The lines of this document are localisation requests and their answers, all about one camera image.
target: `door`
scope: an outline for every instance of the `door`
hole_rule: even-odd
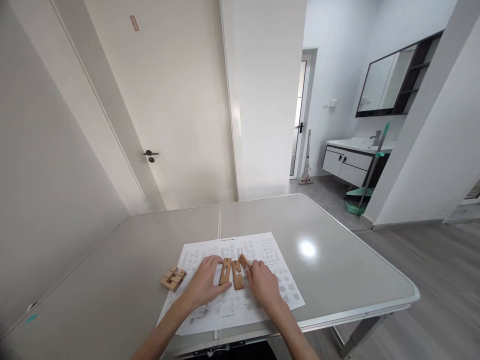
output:
[[[309,87],[310,78],[310,62],[312,60],[311,55],[303,55],[300,63],[300,79],[298,82],[298,94],[296,98],[296,113],[295,124],[293,127],[293,142],[291,150],[291,162],[290,162],[290,179],[299,179],[301,174],[298,173],[300,148],[302,141],[302,132],[304,126],[304,116],[306,108],[307,92]]]
[[[323,158],[323,165],[321,168],[328,171],[330,174],[338,176],[343,159],[344,156],[342,154],[327,150],[325,151],[325,157]]]
[[[167,210],[237,199],[220,3],[187,2],[85,0]]]

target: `mop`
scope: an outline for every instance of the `mop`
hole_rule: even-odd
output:
[[[310,135],[312,134],[312,129],[308,130],[308,145],[306,147],[306,159],[305,159],[305,172],[303,173],[300,182],[298,183],[299,185],[305,185],[305,184],[313,184],[313,181],[310,180],[310,175],[309,175],[309,170],[310,169],[310,163],[309,163],[309,157],[310,157]]]

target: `faucet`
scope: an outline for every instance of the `faucet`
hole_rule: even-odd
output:
[[[380,134],[382,130],[377,130],[374,136],[370,136],[370,139],[373,139],[373,144],[371,146],[378,146],[380,140]]]

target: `cabinet door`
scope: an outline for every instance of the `cabinet door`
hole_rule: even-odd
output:
[[[351,151],[346,151],[343,155],[345,155],[345,159],[343,159],[342,161],[345,164],[352,165],[356,168],[360,168],[363,170],[369,169],[370,163],[374,158],[373,156],[362,155]]]
[[[345,181],[348,181],[350,184],[362,187],[364,184],[365,177],[367,172],[365,170],[359,169],[358,167],[350,166],[347,163],[342,163],[338,177]]]
[[[344,156],[342,154],[327,150],[325,151],[325,157],[323,158],[323,165],[321,168],[333,175],[338,176],[340,167],[342,166],[343,158]]]

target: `bathroom sink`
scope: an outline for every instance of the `bathroom sink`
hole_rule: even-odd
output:
[[[357,150],[363,153],[376,154],[379,147],[373,146],[374,139],[363,138],[363,137],[352,137],[351,139],[343,140],[329,140],[326,142],[327,145],[336,146],[340,148]],[[385,154],[390,154],[394,148],[395,141],[385,140],[381,147],[381,152]]]

